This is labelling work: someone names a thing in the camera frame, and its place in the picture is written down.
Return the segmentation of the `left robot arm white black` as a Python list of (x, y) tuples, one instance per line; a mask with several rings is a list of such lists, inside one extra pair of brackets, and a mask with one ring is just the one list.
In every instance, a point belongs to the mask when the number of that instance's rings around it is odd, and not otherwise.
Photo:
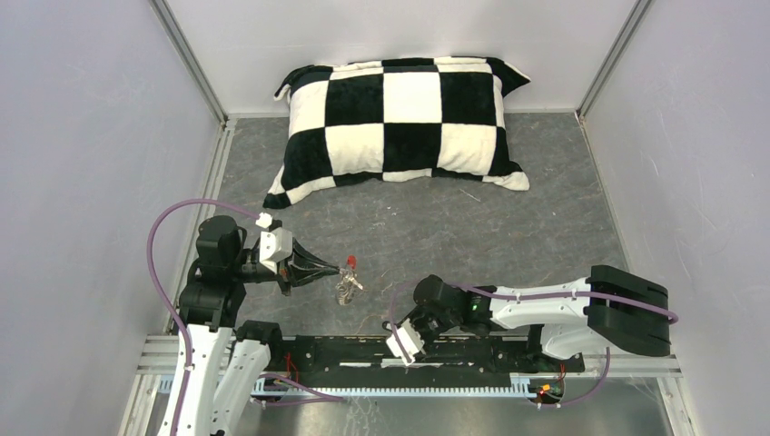
[(290, 294), (340, 267), (305, 250), (292, 233), (264, 213), (256, 244), (228, 215), (198, 227), (197, 257), (173, 312), (179, 351), (162, 435), (231, 435), (265, 370), (285, 358), (276, 322), (237, 325), (248, 283), (273, 282)]

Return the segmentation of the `metal key organizer red handle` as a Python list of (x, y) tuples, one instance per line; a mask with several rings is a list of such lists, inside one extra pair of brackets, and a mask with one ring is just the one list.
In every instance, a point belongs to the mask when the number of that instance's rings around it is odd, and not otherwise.
[(364, 290), (357, 278), (357, 258), (349, 255), (346, 263), (339, 270), (340, 282), (336, 285), (336, 300), (340, 306), (348, 305), (353, 298)]

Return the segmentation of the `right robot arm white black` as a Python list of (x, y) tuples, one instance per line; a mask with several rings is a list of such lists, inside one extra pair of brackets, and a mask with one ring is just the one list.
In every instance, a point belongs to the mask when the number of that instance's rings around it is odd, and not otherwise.
[(572, 282), (532, 288), (452, 284), (430, 275), (417, 283), (413, 300), (415, 308), (386, 340), (406, 365), (453, 328), (486, 336), (528, 327), (533, 340), (524, 356), (537, 371), (608, 347), (665, 357), (670, 326), (678, 320), (664, 286), (608, 265), (595, 265)]

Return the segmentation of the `black white checkered pillow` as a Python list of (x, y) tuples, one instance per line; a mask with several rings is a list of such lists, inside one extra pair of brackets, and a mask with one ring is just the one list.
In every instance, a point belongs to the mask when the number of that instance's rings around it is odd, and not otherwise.
[(529, 83), (496, 57), (411, 57), (291, 71), (281, 169), (263, 204), (285, 209), (311, 193), (368, 180), (449, 177), (510, 191), (529, 179), (508, 150), (504, 100)]

